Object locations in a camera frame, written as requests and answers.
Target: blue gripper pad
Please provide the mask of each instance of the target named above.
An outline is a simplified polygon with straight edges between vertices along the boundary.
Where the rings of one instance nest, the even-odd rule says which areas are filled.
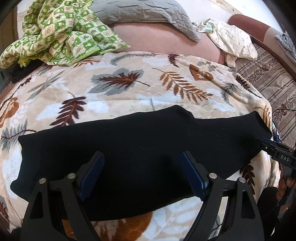
[[[96,152],[89,163],[91,163],[90,167],[86,164],[85,167],[88,167],[88,170],[80,183],[78,183],[78,186],[80,186],[80,192],[77,196],[82,201],[91,195],[94,185],[101,174],[105,164],[104,154],[102,152]]]
[[[207,188],[209,179],[207,178],[207,170],[202,164],[197,163],[189,151],[184,151],[179,156],[179,161],[183,171],[196,197],[202,201],[207,197]]]

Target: gray cloth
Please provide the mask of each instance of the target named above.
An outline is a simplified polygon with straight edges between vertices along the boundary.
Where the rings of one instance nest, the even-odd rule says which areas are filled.
[[[296,50],[287,32],[275,36],[277,42],[280,44],[286,55],[296,64]]]
[[[175,0],[94,0],[91,9],[106,25],[169,22],[190,39],[201,40],[186,11]]]

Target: red sofa armrest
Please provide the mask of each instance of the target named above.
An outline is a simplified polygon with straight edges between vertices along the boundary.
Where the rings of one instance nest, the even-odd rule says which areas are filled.
[[[285,54],[275,36],[280,32],[276,29],[259,22],[253,18],[235,14],[228,20],[229,25],[235,25],[243,31],[247,32],[252,42],[269,52],[278,62],[287,70],[296,81],[296,64]]]

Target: metal screw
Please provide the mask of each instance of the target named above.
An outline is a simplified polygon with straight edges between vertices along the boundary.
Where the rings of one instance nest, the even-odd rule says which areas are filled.
[[[217,174],[215,174],[215,173],[210,173],[210,174],[209,174],[209,177],[212,178],[212,179],[216,179],[216,178],[217,178]]]
[[[239,178],[239,181],[240,181],[241,183],[245,183],[245,182],[246,182],[246,179],[244,179],[243,177],[240,177],[240,178]]]
[[[75,178],[75,177],[76,177],[75,173],[70,173],[70,174],[68,175],[68,178],[69,178],[69,179],[73,179],[73,178]]]
[[[44,184],[44,183],[46,183],[46,179],[45,179],[45,178],[41,178],[41,179],[39,180],[39,183],[40,183],[40,184]]]

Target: bed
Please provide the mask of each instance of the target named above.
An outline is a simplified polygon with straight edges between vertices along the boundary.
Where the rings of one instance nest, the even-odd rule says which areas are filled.
[[[295,112],[278,110],[296,108],[296,65],[275,39],[280,32],[241,14],[232,16],[229,24],[234,24],[249,33],[258,52],[256,61],[238,59],[234,71],[249,80],[270,102],[273,120],[283,143],[295,148]]]
[[[7,229],[21,226],[28,204],[10,189],[22,160],[20,135],[175,104],[203,119],[257,111],[273,128],[268,100],[223,65],[223,53],[205,34],[195,42],[168,23],[114,23],[110,27],[131,48],[88,57],[70,67],[43,65],[16,84],[1,103],[0,218]],[[61,117],[63,106],[69,103],[73,113]],[[257,201],[265,187],[277,185],[279,167],[260,152],[229,179],[241,176]],[[218,234],[226,202],[223,199],[211,237]],[[201,205],[199,198],[192,197],[140,216],[92,224],[102,241],[179,241]],[[67,235],[74,237],[69,223],[64,220],[63,224]]]

